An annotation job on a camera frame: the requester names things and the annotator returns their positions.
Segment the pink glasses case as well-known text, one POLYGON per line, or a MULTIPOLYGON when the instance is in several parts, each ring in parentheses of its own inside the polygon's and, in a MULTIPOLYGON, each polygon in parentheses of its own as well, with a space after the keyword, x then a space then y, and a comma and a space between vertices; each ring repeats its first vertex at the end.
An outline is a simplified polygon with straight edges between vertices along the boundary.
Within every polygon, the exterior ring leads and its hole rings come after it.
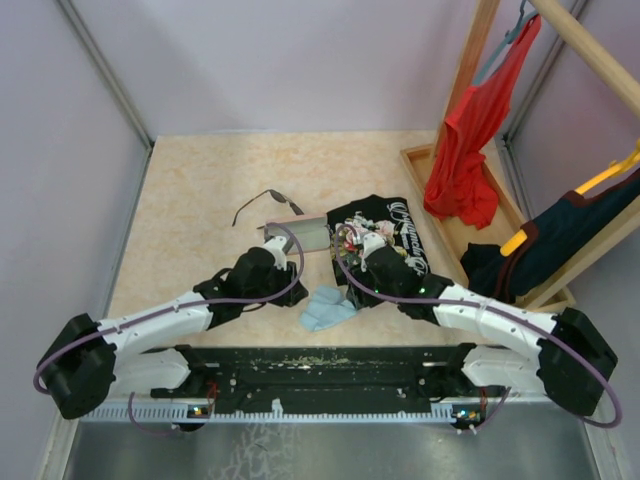
MULTIPOLYGON (((312 253, 326 250, 330 245, 330 233, 326 213, 296 215, 293 217, 283 217, 267 220, 266 223, 277 223, 284 225, 297 238, 303 253, 312 253)), ((274 236, 289 235, 279 227, 267 227, 266 224, 258 227, 264 236, 265 241, 274 236)), ((298 248, 293 241, 289 241, 290 248, 286 255, 298 254, 298 248)))

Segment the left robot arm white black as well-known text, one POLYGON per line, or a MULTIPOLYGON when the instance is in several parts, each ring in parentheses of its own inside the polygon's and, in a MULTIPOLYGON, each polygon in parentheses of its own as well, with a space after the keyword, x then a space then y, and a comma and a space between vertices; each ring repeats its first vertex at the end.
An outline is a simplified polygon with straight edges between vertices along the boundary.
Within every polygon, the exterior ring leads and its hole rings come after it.
POLYGON ((114 319, 88 314, 70 319, 36 366, 33 384, 50 396, 65 419, 82 417, 106 399, 132 394, 153 398, 205 397, 213 403, 220 382, 205 360, 178 337, 201 333, 267 304, 293 307, 307 297, 303 261, 263 245, 235 265, 163 305, 114 319))

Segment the light blue cleaning cloth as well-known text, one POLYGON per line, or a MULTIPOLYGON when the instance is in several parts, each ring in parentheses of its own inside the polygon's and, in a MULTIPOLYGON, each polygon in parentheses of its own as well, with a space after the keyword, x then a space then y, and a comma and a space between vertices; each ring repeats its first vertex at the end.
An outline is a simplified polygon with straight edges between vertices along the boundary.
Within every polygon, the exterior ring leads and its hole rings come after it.
POLYGON ((356 307, 334 287, 318 287, 299 317, 309 332, 319 332, 339 325, 357 314, 356 307))

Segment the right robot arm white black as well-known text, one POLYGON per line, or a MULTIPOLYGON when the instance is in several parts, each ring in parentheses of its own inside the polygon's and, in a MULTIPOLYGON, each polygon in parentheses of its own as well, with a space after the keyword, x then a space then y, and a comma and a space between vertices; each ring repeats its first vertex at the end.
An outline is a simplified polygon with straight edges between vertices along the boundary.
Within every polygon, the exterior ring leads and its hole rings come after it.
POLYGON ((460 362, 447 370, 454 393, 466 396, 488 386, 529 390, 583 418, 608 398, 614 413, 621 413, 609 382, 618 358, 584 312, 531 311, 484 297, 388 245, 335 262, 366 299, 393 303, 412 319, 487 340, 485 346, 465 348, 460 362))

